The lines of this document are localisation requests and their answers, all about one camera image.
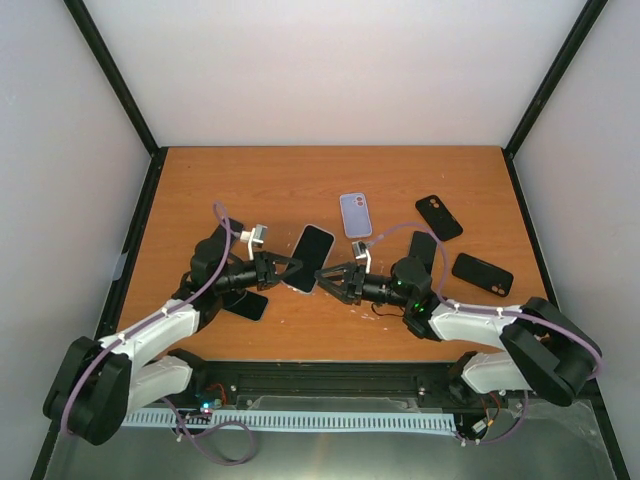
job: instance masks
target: black metal frame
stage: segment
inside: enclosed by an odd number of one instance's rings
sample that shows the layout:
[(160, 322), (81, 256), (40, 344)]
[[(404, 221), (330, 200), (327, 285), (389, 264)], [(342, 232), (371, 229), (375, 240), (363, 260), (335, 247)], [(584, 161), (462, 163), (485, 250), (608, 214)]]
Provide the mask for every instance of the black metal frame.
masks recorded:
[[(144, 181), (142, 193), (140, 194), (129, 232), (123, 246), (123, 254), (126, 254), (127, 257), (122, 275), (119, 279), (114, 280), (111, 285), (109, 295), (96, 330), (96, 338), (99, 338), (115, 332), (117, 328), (168, 149), (166, 147), (158, 147), (155, 142), (140, 109), (136, 105), (131, 92), (118, 70), (118, 67), (111, 57), (98, 28), (91, 19), (83, 0), (65, 0), (65, 4), (96, 57), (96, 60), (104, 71), (109, 83), (113, 87), (116, 96), (122, 103), (131, 123), (140, 136), (140, 140), (143, 142), (151, 156), (151, 162)], [(549, 68), (536, 94), (531, 100), (531, 103), (520, 120), (520, 123), (516, 127), (509, 143), (503, 149), (506, 168), (509, 172), (522, 218), (524, 219), (525, 227), (529, 235), (529, 240), (533, 247), (545, 291), (549, 301), (554, 305), (557, 305), (557, 298), (542, 256), (542, 250), (535, 233), (533, 222), (529, 215), (529, 210), (516, 172), (514, 159), (528, 133), (531, 131), (535, 121), (542, 112), (542, 109), (551, 97), (555, 87), (560, 82), (573, 57), (578, 52), (584, 39), (606, 4), (607, 0), (586, 1), (584, 8), (578, 16), (573, 28), (569, 32), (564, 44), (560, 48), (560, 51)], [(417, 387), (419, 385), (428, 385), (429, 382), (437, 381), (433, 379), (443, 378), (444, 372), (450, 366), (448, 363), (401, 365), (294, 365), (273, 364), (270, 362), (249, 362), (241, 364), (233, 362), (212, 362), (212, 366), (215, 367), (216, 372), (225, 377), (225, 384), (228, 383), (237, 386), (234, 396), (242, 395), (250, 398), (252, 394), (291, 394), (292, 387), (290, 384), (292, 380), (299, 380), (302, 382), (302, 385), (306, 385), (308, 393), (313, 393), (314, 395), (335, 395), (336, 393), (340, 393), (343, 395), (352, 394), (353, 396), (362, 396), (364, 390), (365, 392), (368, 391), (372, 396), (375, 396), (388, 395), (391, 391), (401, 391), (402, 396), (405, 398), (412, 394), (416, 394), (416, 400), (424, 406), (439, 406), (451, 412), (460, 412), (463, 410), (469, 411), (469, 408), (452, 404), (450, 399), (439, 395), (437, 393), (437, 388), (434, 388), (431, 391), (427, 389), (426, 395), (422, 397), (417, 395)], [(271, 379), (267, 382), (271, 383), (265, 384), (264, 380), (260, 380), (264, 374), (267, 374), (266, 376)], [(280, 375), (281, 378), (286, 379), (286, 381), (279, 381), (276, 378), (278, 375)], [(345, 375), (348, 377), (348, 384), (351, 385), (351, 387), (346, 387), (347, 384), (342, 381), (342, 379), (345, 378)], [(373, 379), (375, 379), (375, 387), (372, 387)], [(295, 391), (300, 391), (301, 389), (304, 390), (300, 384), (295, 385), (295, 387)], [(596, 412), (596, 418), (600, 425), (602, 435), (607, 445), (609, 457), (611, 458), (617, 477), (620, 479), (630, 478), (613, 432), (607, 410), (595, 381), (590, 382), (589, 385), (585, 387), (581, 398), (589, 399), (592, 402)], [(57, 433), (57, 426), (52, 424), (49, 432), (47, 433), (43, 447), (40, 451), (40, 456), (38, 457), (38, 461), (33, 471), (31, 477), (33, 480), (44, 478), (49, 459), (53, 453)]]

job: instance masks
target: white cable tray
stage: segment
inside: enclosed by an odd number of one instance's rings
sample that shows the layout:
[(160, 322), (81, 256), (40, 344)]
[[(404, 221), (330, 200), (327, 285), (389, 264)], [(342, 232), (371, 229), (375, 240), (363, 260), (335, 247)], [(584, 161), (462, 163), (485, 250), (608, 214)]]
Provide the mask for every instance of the white cable tray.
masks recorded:
[[(251, 430), (266, 432), (399, 432), (452, 435), (453, 415), (449, 413), (354, 413), (354, 412), (272, 412), (216, 410), (211, 420), (189, 419), (192, 428), (208, 428), (230, 420)], [(176, 417), (166, 408), (141, 408), (127, 415), (123, 427), (174, 427)], [(238, 430), (240, 427), (228, 426)]]

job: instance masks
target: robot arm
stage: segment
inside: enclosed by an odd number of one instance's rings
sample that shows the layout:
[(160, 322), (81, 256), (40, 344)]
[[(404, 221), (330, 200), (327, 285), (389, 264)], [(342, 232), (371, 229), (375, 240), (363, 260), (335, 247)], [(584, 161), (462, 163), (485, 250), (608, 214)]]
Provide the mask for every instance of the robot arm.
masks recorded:
[[(114, 335), (74, 341), (47, 395), (44, 414), (61, 421), (71, 392), (100, 355), (104, 358), (82, 386), (68, 419), (68, 427), (94, 445), (111, 438), (128, 413), (182, 392), (190, 384), (204, 382), (204, 362), (188, 352), (174, 350), (159, 361), (150, 362), (178, 340), (205, 328), (222, 309), (223, 294), (248, 287), (271, 288), (302, 267), (295, 259), (254, 252), (252, 247), (261, 246), (265, 234), (266, 227), (260, 225), (243, 232), (240, 239), (249, 244), (250, 260), (245, 262), (229, 254), (231, 260), (215, 282), (191, 303), (185, 303), (209, 280), (223, 258), (224, 245), (214, 238), (202, 240), (195, 248), (191, 270), (160, 310)], [(278, 264), (289, 268), (278, 274)], [(152, 317), (160, 318), (149, 322)]]
[(578, 343), (521, 318), (535, 316), (568, 330), (600, 353), (593, 340), (544, 299), (497, 308), (452, 299), (442, 303), (420, 259), (400, 259), (387, 277), (369, 273), (371, 256), (362, 242), (355, 242), (353, 250), (356, 260), (366, 259), (366, 265), (351, 262), (316, 272), (318, 285), (341, 302), (401, 307), (404, 323), (418, 338), (466, 340), (504, 350), (490, 355), (470, 352), (452, 367), (450, 391), (463, 403), (496, 390), (534, 390), (551, 403), (570, 405), (596, 366)]

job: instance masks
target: white wall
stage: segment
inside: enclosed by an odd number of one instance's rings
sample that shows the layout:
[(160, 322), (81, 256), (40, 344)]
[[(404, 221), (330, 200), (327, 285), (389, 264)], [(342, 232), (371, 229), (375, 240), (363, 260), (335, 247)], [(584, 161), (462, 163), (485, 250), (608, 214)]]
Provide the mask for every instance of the white wall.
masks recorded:
[(68, 344), (92, 335), (148, 164), (62, 1), (0, 2), (0, 464), (28, 478)]
[(609, 2), (516, 165), (559, 301), (598, 341), (600, 385), (640, 478), (640, 3)]
[(584, 0), (88, 0), (162, 145), (505, 145)]

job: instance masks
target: black phone screen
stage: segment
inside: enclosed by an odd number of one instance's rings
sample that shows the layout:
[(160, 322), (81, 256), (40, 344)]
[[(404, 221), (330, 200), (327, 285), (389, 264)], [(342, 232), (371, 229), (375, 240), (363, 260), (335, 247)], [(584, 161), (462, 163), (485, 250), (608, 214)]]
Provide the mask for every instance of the black phone screen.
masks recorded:
[(311, 293), (316, 284), (314, 274), (324, 266), (333, 246), (333, 235), (313, 225), (307, 225), (292, 257), (302, 261), (302, 268), (283, 280), (287, 285), (304, 293)]
[(424, 268), (426, 268), (427, 272), (431, 274), (437, 248), (438, 244), (431, 235), (425, 232), (413, 232), (411, 245), (409, 245), (409, 256), (418, 257), (422, 260)]

